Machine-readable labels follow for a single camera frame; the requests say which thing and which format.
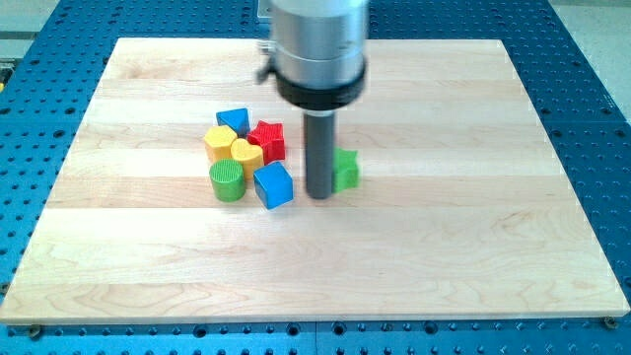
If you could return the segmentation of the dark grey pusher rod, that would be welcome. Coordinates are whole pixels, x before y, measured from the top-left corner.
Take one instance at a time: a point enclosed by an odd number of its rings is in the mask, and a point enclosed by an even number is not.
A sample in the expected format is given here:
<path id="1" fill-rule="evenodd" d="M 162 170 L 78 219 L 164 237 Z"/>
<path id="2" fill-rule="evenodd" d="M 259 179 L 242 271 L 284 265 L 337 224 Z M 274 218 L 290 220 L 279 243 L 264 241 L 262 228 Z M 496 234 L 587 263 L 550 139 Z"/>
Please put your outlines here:
<path id="1" fill-rule="evenodd" d="M 313 199 L 326 199 L 333 190 L 334 111 L 305 110 L 303 133 L 307 194 Z"/>

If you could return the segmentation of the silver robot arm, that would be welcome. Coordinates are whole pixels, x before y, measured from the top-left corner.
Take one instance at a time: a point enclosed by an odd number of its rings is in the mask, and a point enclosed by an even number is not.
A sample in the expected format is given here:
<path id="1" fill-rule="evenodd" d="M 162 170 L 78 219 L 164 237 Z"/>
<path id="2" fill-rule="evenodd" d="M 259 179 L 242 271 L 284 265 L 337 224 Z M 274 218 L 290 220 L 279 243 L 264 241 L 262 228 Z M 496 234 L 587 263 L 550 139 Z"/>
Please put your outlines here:
<path id="1" fill-rule="evenodd" d="M 367 72 L 368 0 L 274 0 L 267 61 L 256 82 L 275 78 L 276 90 L 303 111 L 306 192 L 333 193 L 335 112 L 356 101 Z"/>

